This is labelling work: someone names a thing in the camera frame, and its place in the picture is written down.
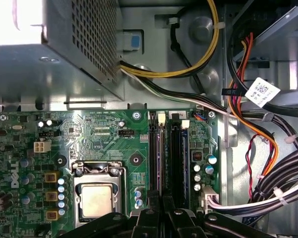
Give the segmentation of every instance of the barcode label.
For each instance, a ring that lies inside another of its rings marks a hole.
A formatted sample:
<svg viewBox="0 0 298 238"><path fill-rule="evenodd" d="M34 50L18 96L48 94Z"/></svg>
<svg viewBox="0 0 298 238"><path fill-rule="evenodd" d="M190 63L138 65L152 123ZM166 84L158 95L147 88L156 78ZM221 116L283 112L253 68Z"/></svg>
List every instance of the barcode label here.
<svg viewBox="0 0 298 238"><path fill-rule="evenodd" d="M280 89L266 82L262 78L257 78L252 86L248 89L245 96L259 107L263 107L266 103L272 100Z"/></svg>

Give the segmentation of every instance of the cpu socket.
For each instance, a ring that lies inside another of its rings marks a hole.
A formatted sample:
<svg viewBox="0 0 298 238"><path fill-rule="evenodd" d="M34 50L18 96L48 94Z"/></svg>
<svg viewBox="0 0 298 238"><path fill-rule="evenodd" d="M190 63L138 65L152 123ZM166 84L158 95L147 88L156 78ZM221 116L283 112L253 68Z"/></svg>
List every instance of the cpu socket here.
<svg viewBox="0 0 298 238"><path fill-rule="evenodd" d="M122 191L127 193L127 180L121 162L76 161L72 172L75 227L111 212L124 212Z"/></svg>

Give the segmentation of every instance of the white wire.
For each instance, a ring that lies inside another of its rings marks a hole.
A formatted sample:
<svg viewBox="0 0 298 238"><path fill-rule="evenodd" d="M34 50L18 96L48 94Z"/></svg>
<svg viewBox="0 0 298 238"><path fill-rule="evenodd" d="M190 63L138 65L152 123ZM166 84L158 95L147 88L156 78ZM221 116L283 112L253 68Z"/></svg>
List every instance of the white wire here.
<svg viewBox="0 0 298 238"><path fill-rule="evenodd" d="M287 190L286 192L284 192L283 197L288 196L294 192L296 192L298 190L298 184L295 185L294 187L290 188L289 190ZM209 196L208 197L208 202L210 207L218 209L218 210L232 210L232 209L239 209L239 208L249 208L249 207L255 207L255 206L259 206L259 205L263 205L266 203L270 203L270 202L274 202L279 200L279 198L274 197L265 201L261 201L261 202L254 202L254 203L249 203L249 204L243 204L243 205L234 205L234 206L221 206L219 204L217 204L216 202L214 202L212 200L212 198Z"/></svg>
<svg viewBox="0 0 298 238"><path fill-rule="evenodd" d="M228 112L224 112L224 111L221 111L215 107L212 107L211 105L207 104L207 103L204 103L204 102L200 102L198 100L194 100L194 99L188 99L188 98L177 98L177 97L172 97L172 96L169 96L169 95L165 95L165 94L160 94L154 90L152 90L150 87L148 87L145 83L143 83L137 76L133 75L133 74L130 74L128 72L126 72L125 70L121 69L121 71L128 75L129 77L133 78L134 80L136 80L137 82L139 82L140 84L142 84L148 91L150 91L151 93L157 95L158 97L161 97L161 98L167 98L167 99L172 99L174 101L183 101L183 102L190 102L190 103L194 103L194 104L197 104L197 105L200 105L200 106L203 106L205 108L208 108L208 109L211 109L212 111L214 112L217 112L217 113L220 113L220 114L223 114L224 116L227 116L227 117L235 117L234 115L231 115L229 114Z"/></svg>

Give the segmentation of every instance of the ram slot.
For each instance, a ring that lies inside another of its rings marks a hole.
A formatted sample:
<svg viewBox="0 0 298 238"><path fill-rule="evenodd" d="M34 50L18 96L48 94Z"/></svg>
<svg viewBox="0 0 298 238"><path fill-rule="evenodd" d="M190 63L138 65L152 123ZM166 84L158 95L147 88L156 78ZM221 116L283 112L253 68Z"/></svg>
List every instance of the ram slot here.
<svg viewBox="0 0 298 238"><path fill-rule="evenodd" d="M182 131L182 158L183 158L183 179L184 179L184 208L190 209L190 146L189 131Z"/></svg>
<svg viewBox="0 0 298 238"><path fill-rule="evenodd" d="M157 149L157 171L158 171L158 181L157 188L159 194L162 195L162 191L164 189L164 180L165 180L165 130L164 127L159 127L159 135L158 135L158 149Z"/></svg>
<svg viewBox="0 0 298 238"><path fill-rule="evenodd" d="M150 190L157 190L157 123L155 113L149 113L149 174Z"/></svg>
<svg viewBox="0 0 298 238"><path fill-rule="evenodd" d="M173 122L170 136L171 190L175 207L183 207L184 205L183 152L180 127L179 122Z"/></svg>

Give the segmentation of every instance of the green circuit board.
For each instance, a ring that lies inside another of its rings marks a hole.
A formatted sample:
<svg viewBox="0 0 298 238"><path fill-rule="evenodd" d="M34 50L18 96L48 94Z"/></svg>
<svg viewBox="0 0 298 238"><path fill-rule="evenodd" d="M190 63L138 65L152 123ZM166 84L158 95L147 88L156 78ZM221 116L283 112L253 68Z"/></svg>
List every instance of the green circuit board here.
<svg viewBox="0 0 298 238"><path fill-rule="evenodd" d="M137 117L131 110L0 113L0 192L11 194L9 200L12 202L10 207L0 208L0 238L39 237L45 230L47 238L55 238L74 229L75 191L71 164L75 161L122 162L127 182L121 188L125 194L123 200L126 200L122 202L121 212L129 215L135 209L146 207L150 146L148 112L138 110ZM206 156L218 156L216 119L197 121L192 117L192 110L182 113L184 119L190 120L189 168L192 170L199 164L201 182L218 190L217 165L213 166L212 175L203 172L208 163ZM46 126L48 120L53 122L51 126ZM34 143L46 141L51 142L51 148L35 153ZM192 151L201 151L201 160L193 161ZM58 201L47 198L53 192L60 194L60 185L54 180L59 178L66 179L66 191L63 192L66 206L62 215L57 214ZM193 210L199 206L199 193L194 191L194 183L189 183L188 188ZM143 205L140 206L135 202L136 188L142 191ZM55 212L56 218L49 218L47 212Z"/></svg>

